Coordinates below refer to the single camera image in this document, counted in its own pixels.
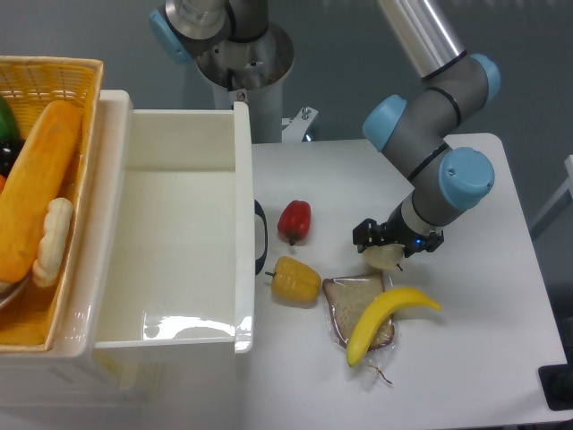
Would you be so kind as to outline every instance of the gray wall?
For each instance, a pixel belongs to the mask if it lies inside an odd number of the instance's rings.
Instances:
[[[149,30],[148,13],[159,3],[2,0],[0,53],[99,58],[104,88],[127,90],[137,108],[211,108],[194,66],[172,64]],[[494,59],[503,74],[498,98],[459,131],[503,140],[530,220],[565,179],[563,160],[573,153],[573,2],[441,4],[466,47]],[[362,122],[380,101],[421,89],[374,0],[269,0],[269,8],[295,43],[285,116],[305,105],[319,109],[318,138],[362,138]],[[535,244],[551,297],[571,314],[572,218],[569,208]]]

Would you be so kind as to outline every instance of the yellow banana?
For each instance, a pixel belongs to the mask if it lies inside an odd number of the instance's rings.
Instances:
[[[354,367],[362,361],[382,323],[396,311],[413,306],[428,306],[436,311],[441,310],[440,303],[413,287],[394,288],[377,296],[368,305],[350,336],[346,347],[348,365]]]

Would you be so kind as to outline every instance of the baguette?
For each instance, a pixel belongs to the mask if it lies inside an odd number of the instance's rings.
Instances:
[[[30,271],[80,130],[81,111],[63,100],[47,105],[32,127],[0,194],[0,283]]]
[[[329,304],[332,328],[338,343],[346,348],[348,340],[366,307],[384,292],[380,273],[325,279],[322,290]],[[369,351],[385,347],[394,339],[394,323],[390,317],[376,331]]]

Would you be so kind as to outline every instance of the wicker basket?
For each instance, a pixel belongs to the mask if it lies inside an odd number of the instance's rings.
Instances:
[[[103,63],[98,60],[0,56],[0,94],[12,108],[23,138],[51,101],[64,99],[83,113],[81,135],[59,193],[74,207],[59,280],[52,288],[40,288],[27,280],[21,293],[0,309],[0,352],[39,352],[53,346],[79,252],[78,230],[86,211],[81,197],[90,177],[102,77]]]

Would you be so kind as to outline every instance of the drawer handle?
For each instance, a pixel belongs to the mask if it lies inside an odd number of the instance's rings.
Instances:
[[[267,260],[267,248],[269,247],[269,231],[267,230],[267,217],[265,217],[265,211],[262,209],[262,206],[256,200],[254,201],[254,213],[258,215],[262,219],[262,225],[265,227],[265,249],[262,252],[262,255],[254,261],[254,274],[258,275],[262,271],[262,266],[265,265],[265,261]]]

